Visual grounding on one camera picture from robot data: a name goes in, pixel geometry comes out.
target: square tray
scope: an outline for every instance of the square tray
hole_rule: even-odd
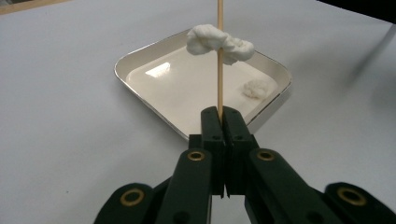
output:
[[[201,133],[201,111],[217,105],[217,54],[190,55],[187,32],[133,51],[114,68],[129,90],[186,139],[189,134]],[[241,112],[251,132],[289,96],[289,71],[257,51],[246,62],[224,65],[223,74],[223,103]],[[264,100],[242,93],[244,84],[255,78],[269,84]]]

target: tray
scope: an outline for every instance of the tray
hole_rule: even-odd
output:
[[[200,133],[201,111],[217,105],[217,55],[186,51],[187,32],[133,51],[114,71],[120,81],[176,132],[188,139]],[[288,98],[291,75],[280,63],[255,52],[246,62],[223,67],[223,103],[241,112],[255,132]],[[270,90],[258,100],[242,93],[251,79],[265,79]]]

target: wooden skewer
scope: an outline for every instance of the wooden skewer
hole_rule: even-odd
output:
[[[218,0],[218,28],[223,30],[223,0]],[[223,49],[218,50],[218,113],[222,124],[223,114]]]

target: white cotton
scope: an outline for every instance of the white cotton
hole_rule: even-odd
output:
[[[250,98],[265,99],[269,86],[262,79],[253,79],[244,85],[243,93]]]
[[[253,44],[234,38],[211,24],[197,25],[187,33],[187,51],[198,55],[223,48],[223,62],[233,64],[246,61],[254,54]]]

